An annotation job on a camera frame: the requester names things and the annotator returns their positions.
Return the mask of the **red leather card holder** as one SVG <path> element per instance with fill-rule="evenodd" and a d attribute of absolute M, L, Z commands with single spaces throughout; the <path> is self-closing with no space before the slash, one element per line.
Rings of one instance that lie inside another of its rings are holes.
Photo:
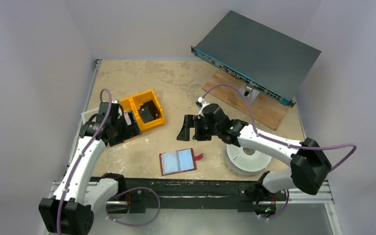
<path fill-rule="evenodd" d="M 203 159 L 203 153 L 195 155 L 192 148 L 159 154 L 161 175 L 172 175 L 197 169 L 196 162 Z"/>

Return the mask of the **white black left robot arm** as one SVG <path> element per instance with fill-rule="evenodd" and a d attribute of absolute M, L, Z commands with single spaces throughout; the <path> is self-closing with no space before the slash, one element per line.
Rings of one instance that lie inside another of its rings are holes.
<path fill-rule="evenodd" d="M 106 173 L 88 189 L 95 165 L 107 146 L 123 143 L 141 134 L 129 101 L 100 102 L 99 108 L 79 131 L 74 157 L 58 188 L 41 199 L 39 213 L 48 232 L 58 235 L 87 235 L 95 214 L 108 199 L 126 195 L 124 176 Z"/>

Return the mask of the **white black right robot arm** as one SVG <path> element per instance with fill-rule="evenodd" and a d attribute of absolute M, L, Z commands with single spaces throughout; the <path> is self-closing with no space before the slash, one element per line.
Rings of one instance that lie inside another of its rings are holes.
<path fill-rule="evenodd" d="M 194 129 L 194 140 L 210 141 L 217 136 L 225 144 L 252 149 L 286 164 L 287 169 L 267 171 L 259 178 L 255 192 L 261 199 L 293 188 L 316 195 L 331 171 L 329 160 L 315 140 L 288 141 L 256 131 L 245 121 L 230 119 L 215 103 L 203 105 L 198 115 L 185 115 L 176 139 L 189 141 L 190 129 Z"/>

